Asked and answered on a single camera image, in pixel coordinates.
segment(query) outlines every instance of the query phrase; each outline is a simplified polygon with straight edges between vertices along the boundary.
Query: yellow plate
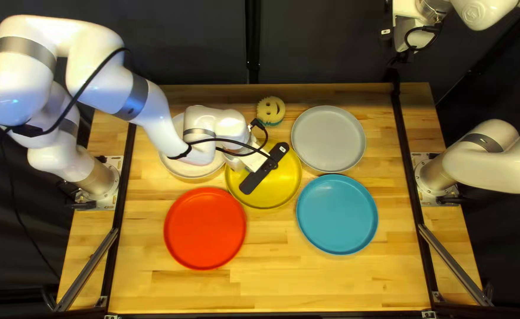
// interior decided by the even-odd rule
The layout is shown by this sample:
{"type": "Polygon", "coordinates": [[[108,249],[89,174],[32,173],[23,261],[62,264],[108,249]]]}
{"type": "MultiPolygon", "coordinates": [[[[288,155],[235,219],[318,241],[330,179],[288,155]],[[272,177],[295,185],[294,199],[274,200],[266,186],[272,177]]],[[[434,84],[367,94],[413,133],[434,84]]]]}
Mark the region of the yellow plate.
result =
{"type": "MultiPolygon", "coordinates": [[[[269,140],[264,149],[270,150],[276,143],[269,140]]],[[[225,181],[229,192],[246,206],[261,209],[276,208],[290,201],[299,190],[301,162],[290,147],[289,152],[278,162],[278,168],[271,171],[252,193],[245,195],[238,185],[248,174],[246,170],[236,172],[227,166],[225,181]]]]}

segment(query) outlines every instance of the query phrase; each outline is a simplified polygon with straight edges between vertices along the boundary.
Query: diagonal support bar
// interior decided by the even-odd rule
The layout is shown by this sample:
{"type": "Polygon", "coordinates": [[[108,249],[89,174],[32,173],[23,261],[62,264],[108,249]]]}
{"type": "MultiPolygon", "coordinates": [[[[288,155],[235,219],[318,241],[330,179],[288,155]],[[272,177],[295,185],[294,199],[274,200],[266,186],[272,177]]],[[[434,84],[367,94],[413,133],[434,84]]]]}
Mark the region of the diagonal support bar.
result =
{"type": "Polygon", "coordinates": [[[89,261],[86,262],[85,267],[79,273],[79,276],[75,278],[75,281],[69,286],[69,289],[63,295],[63,298],[59,301],[59,303],[55,306],[53,311],[67,311],[79,296],[79,293],[83,289],[86,284],[86,281],[89,280],[94,270],[97,268],[102,258],[105,256],[107,251],[110,249],[110,246],[115,242],[118,237],[118,228],[113,228],[107,234],[105,239],[102,240],[101,244],[95,250],[94,254],[89,258],[89,261]]]}
{"type": "Polygon", "coordinates": [[[477,304],[481,306],[491,306],[494,305],[490,301],[490,299],[478,288],[478,286],[474,283],[474,281],[469,277],[469,275],[465,272],[465,270],[459,265],[459,263],[449,254],[449,252],[443,247],[440,241],[434,236],[434,234],[427,229],[424,224],[419,224],[419,234],[429,243],[435,251],[441,256],[443,262],[447,265],[447,267],[453,272],[453,275],[457,277],[461,285],[466,289],[466,291],[471,295],[471,297],[476,301],[477,304]]]}

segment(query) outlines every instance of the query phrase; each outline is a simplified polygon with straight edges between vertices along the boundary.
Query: gray plate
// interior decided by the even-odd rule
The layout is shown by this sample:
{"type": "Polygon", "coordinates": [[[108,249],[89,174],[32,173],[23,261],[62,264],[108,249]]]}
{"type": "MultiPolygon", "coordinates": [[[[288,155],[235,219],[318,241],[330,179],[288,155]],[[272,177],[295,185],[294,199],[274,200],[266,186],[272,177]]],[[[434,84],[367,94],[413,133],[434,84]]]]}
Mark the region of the gray plate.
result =
{"type": "Polygon", "coordinates": [[[309,167],[341,172],[360,161],[366,136],[354,115],[342,108],[321,105],[303,112],[293,123],[292,145],[309,167]]]}

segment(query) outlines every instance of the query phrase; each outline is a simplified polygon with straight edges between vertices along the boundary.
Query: butcher block tabletop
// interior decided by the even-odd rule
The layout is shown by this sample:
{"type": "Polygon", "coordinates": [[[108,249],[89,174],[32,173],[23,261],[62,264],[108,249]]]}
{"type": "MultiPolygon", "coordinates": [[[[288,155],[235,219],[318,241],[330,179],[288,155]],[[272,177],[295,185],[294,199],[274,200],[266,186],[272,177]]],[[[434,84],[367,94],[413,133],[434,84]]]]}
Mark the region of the butcher block tabletop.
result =
{"type": "MultiPolygon", "coordinates": [[[[321,252],[302,235],[296,220],[297,194],[269,211],[244,206],[247,230],[241,250],[228,264],[195,271],[178,264],[163,238],[168,209],[183,193],[199,187],[226,190],[221,168],[212,178],[188,183],[160,162],[144,129],[136,128],[109,312],[230,313],[421,310],[429,296],[405,182],[391,84],[251,84],[161,87],[174,116],[190,105],[233,108],[254,119],[262,98],[277,96],[285,118],[267,127],[270,139],[291,145],[297,117],[310,107],[334,105],[362,124],[367,147],[361,161],[341,174],[368,189],[378,208],[372,242],[353,255],[321,252]]],[[[403,83],[402,103],[410,149],[445,149],[429,84],[403,83]]],[[[96,112],[88,150],[95,156],[122,155],[128,123],[96,112]]],[[[253,131],[262,140],[263,133],[253,131]]],[[[302,164],[301,189],[322,172],[302,164]]],[[[423,208],[426,226],[480,285],[460,207],[423,208]]],[[[114,212],[76,211],[73,217],[58,298],[79,274],[110,230],[114,212]]],[[[449,301],[474,303],[432,250],[439,291],[449,301]]],[[[100,297],[102,261],[72,309],[89,308],[100,297]]]]}

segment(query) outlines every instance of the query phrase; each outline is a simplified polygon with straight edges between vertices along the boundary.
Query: yellow sponge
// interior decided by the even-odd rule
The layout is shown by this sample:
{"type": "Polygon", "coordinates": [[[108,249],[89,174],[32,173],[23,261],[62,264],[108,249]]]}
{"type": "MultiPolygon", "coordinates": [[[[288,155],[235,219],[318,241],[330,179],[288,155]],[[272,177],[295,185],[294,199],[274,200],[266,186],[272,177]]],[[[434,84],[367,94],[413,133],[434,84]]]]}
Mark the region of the yellow sponge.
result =
{"type": "Polygon", "coordinates": [[[258,102],[256,118],[265,126],[275,126],[284,120],[285,104],[281,98],[267,97],[258,102]]]}

